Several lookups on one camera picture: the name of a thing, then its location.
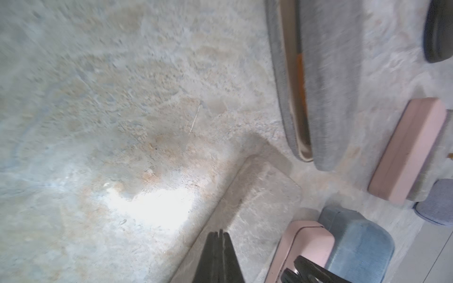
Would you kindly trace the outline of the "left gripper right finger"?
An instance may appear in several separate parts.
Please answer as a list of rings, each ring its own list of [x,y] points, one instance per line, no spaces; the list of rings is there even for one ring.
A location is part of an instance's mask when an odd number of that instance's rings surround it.
[[[221,283],[245,283],[229,233],[220,230],[221,240]]]

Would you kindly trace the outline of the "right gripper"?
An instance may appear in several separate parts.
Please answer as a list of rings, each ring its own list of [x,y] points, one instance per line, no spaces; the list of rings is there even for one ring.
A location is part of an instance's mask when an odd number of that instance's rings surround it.
[[[350,283],[302,256],[295,259],[294,266],[296,272],[289,268],[283,271],[282,283]]]

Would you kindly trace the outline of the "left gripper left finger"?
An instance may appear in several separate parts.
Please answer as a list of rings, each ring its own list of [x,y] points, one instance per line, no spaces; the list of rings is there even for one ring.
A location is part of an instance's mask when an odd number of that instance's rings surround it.
[[[217,283],[220,260],[221,237],[219,232],[210,232],[201,253],[193,283]]]

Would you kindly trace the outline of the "pink glasses case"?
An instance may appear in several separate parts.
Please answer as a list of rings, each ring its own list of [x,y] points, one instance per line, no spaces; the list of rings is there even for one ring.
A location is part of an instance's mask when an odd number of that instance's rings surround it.
[[[294,261],[298,256],[325,267],[335,245],[334,236],[316,221],[293,221],[289,224],[278,244],[267,283],[280,283],[285,269],[296,271]]]

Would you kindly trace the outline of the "blue case beige lining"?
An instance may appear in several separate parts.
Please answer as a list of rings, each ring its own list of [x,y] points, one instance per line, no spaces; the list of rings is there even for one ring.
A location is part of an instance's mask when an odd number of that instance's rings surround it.
[[[352,283],[381,283],[395,251],[390,233],[361,213],[327,206],[318,222],[335,238],[325,265],[331,273]]]

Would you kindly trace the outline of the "mint case yellow glasses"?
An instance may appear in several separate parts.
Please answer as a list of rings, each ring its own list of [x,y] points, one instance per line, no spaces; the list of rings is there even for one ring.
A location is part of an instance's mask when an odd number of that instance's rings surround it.
[[[207,235],[229,233],[247,283],[263,283],[282,234],[302,202],[301,188],[271,162],[248,157],[171,279],[192,282]]]

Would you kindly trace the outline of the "pink grey case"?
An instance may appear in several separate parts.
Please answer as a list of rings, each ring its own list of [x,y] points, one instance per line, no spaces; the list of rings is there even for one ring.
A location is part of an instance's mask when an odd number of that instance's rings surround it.
[[[410,100],[371,178],[368,192],[403,204],[446,117],[447,109],[438,98]]]

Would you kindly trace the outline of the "beige case with glasses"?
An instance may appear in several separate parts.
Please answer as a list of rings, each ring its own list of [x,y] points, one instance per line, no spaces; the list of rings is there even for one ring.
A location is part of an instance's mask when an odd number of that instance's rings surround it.
[[[359,98],[362,1],[267,1],[285,136],[295,157],[329,172],[348,148]]]

